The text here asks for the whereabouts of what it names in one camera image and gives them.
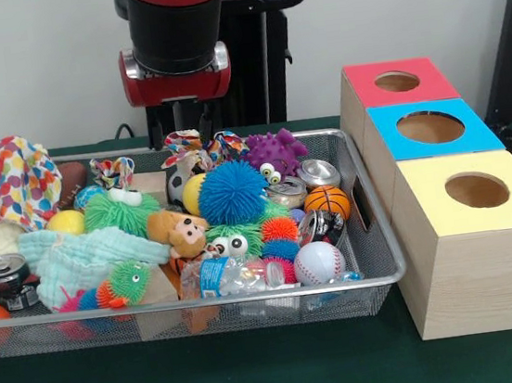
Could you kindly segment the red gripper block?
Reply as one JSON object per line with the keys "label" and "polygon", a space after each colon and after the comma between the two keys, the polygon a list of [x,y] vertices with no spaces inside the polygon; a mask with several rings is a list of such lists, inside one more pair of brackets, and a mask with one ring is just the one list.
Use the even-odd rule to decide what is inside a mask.
{"label": "red gripper block", "polygon": [[[228,92],[231,79],[231,59],[226,45],[217,41],[213,58],[207,68],[188,74],[168,75],[146,70],[138,65],[130,49],[119,54],[120,75],[127,101],[133,107],[152,107],[182,100],[220,98]],[[199,134],[204,143],[212,136],[211,105],[205,102],[198,120]],[[163,147],[163,132],[159,110],[146,108],[149,147]]]}

